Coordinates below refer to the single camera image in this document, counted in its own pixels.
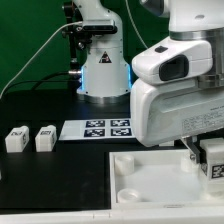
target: black tabletop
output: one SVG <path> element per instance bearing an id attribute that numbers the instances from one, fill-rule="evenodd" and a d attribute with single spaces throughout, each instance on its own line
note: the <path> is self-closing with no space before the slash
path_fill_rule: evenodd
<path id="1" fill-rule="evenodd" d="M 0 213 L 58 212 L 110 208 L 109 152 L 149 150 L 136 139 L 57 141 L 53 152 L 35 152 L 41 127 L 65 120 L 130 117 L 129 101 L 97 105 L 66 90 L 18 91 L 0 103 Z M 30 142 L 6 153 L 5 137 L 26 125 Z"/>

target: green wall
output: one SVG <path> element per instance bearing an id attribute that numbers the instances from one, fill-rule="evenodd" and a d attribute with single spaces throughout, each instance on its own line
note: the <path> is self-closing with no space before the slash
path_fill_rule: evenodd
<path id="1" fill-rule="evenodd" d="M 50 35 L 65 24 L 61 10 L 63 0 L 1 0 L 0 7 L 0 90 L 23 67 Z M 124 24 L 124 56 L 128 63 L 144 50 L 128 18 L 125 0 L 102 0 L 102 4 L 118 13 Z M 142 38 L 150 47 L 168 35 L 168 20 L 151 15 L 129 0 L 133 18 Z M 39 80 L 46 75 L 69 69 L 68 40 L 61 35 L 44 49 L 15 82 Z M 17 89 L 29 89 L 25 84 Z M 66 84 L 44 84 L 42 88 L 65 88 Z"/>

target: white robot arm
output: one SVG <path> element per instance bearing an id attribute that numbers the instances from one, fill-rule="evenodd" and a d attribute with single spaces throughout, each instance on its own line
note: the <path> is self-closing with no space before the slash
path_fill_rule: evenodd
<path id="1" fill-rule="evenodd" d="M 168 7 L 170 36 L 132 61 L 139 80 L 131 117 L 145 146 L 224 127 L 224 1 L 170 0 Z"/>
<path id="2" fill-rule="evenodd" d="M 100 0 L 73 0 L 83 23 L 80 33 L 90 33 L 82 86 L 77 93 L 93 103 L 115 103 L 130 92 L 130 69 L 123 58 L 121 18 L 104 8 Z"/>

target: small white block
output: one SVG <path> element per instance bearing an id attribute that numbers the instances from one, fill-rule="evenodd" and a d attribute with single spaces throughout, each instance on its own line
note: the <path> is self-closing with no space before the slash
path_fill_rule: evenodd
<path id="1" fill-rule="evenodd" d="M 35 138 L 37 152 L 51 152 L 57 141 L 56 127 L 42 127 Z"/>
<path id="2" fill-rule="evenodd" d="M 29 128 L 22 126 L 13 128 L 5 138 L 7 152 L 22 152 L 29 142 Z"/>

